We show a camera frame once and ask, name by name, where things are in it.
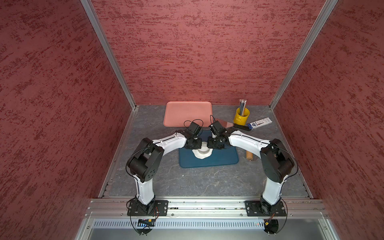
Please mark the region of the white dough piece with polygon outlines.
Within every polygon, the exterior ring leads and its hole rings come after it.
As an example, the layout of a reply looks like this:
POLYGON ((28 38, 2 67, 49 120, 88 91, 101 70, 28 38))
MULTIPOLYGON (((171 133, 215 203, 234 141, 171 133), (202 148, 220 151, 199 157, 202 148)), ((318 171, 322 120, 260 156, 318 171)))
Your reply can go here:
POLYGON ((202 153, 199 151, 199 149, 192 150, 194 156, 198 159, 205 159, 212 155, 213 149, 210 149, 208 152, 202 153))

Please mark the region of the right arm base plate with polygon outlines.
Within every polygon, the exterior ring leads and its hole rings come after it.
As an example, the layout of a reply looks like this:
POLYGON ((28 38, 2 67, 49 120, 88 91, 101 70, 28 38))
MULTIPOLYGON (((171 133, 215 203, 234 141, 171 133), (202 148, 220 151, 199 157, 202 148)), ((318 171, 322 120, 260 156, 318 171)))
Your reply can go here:
POLYGON ((282 200, 275 205, 265 201, 245 201, 245 209, 248 217, 286 217, 287 212, 282 200))

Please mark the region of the teal tray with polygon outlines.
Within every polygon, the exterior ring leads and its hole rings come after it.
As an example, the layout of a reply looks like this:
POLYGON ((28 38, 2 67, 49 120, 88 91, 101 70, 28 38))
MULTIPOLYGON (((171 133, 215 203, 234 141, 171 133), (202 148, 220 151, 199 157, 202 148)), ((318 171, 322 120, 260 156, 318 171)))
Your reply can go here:
MULTIPOLYGON (((202 142, 207 142, 208 137, 212 136, 209 130, 203 131, 200 135, 202 142)), ((205 159, 198 159, 194 156, 192 150, 185 148, 180 149, 179 163, 182 168, 200 168, 212 167, 222 165, 234 165, 239 162, 239 157, 236 148, 230 147, 229 149, 214 150, 212 155, 205 159)))

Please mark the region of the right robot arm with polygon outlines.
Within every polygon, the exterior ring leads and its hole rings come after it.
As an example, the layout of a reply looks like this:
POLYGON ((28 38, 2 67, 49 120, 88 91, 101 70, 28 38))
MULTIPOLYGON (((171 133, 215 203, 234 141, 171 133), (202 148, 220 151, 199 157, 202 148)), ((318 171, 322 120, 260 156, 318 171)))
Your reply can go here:
POLYGON ((265 216, 271 216, 281 201, 284 182, 295 166, 284 144, 278 139, 272 141, 257 139, 233 127, 226 129, 219 121, 209 125, 209 129, 213 134, 208 138, 209 149, 221 150, 226 146, 232 146, 246 150, 261 159, 267 181, 259 208, 265 216))

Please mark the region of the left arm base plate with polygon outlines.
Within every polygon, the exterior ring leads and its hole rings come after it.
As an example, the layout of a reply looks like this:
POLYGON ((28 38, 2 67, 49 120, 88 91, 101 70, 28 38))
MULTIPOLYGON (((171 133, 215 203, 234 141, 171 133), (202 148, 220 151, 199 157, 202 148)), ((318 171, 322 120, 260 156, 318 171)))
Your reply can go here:
POLYGON ((137 199, 132 199, 127 203, 128 217, 163 217, 167 215, 169 201, 152 200, 148 205, 142 204, 137 199))

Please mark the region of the metal ring cutter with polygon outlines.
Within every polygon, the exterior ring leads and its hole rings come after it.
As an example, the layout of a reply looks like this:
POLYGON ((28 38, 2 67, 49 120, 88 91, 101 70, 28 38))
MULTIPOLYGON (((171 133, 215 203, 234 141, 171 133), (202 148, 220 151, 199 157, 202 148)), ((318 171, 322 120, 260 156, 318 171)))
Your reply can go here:
POLYGON ((207 142, 202 142, 202 147, 199 149, 200 152, 205 153, 208 152, 210 149, 208 148, 207 142))

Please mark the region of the wooden rolling pin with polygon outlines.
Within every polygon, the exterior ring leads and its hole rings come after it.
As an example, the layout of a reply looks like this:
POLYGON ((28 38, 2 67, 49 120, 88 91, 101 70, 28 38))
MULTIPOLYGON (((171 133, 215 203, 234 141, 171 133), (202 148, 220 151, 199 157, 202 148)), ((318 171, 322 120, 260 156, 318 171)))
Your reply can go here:
POLYGON ((253 153, 251 153, 249 151, 246 151, 246 159, 249 160, 249 161, 253 161, 254 160, 253 153))

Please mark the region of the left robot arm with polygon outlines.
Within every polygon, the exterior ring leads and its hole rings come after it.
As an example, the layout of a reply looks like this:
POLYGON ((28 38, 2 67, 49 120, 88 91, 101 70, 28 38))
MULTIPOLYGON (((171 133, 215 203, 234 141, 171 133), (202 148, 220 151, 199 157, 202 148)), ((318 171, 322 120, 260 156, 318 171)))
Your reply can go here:
POLYGON ((157 214, 153 178, 158 172, 163 156, 177 149, 201 148, 202 139, 199 136, 201 130, 200 125, 191 122, 184 130, 177 130, 168 137, 141 140, 126 163, 126 172, 135 179, 137 193, 134 201, 140 214, 143 216, 157 214))

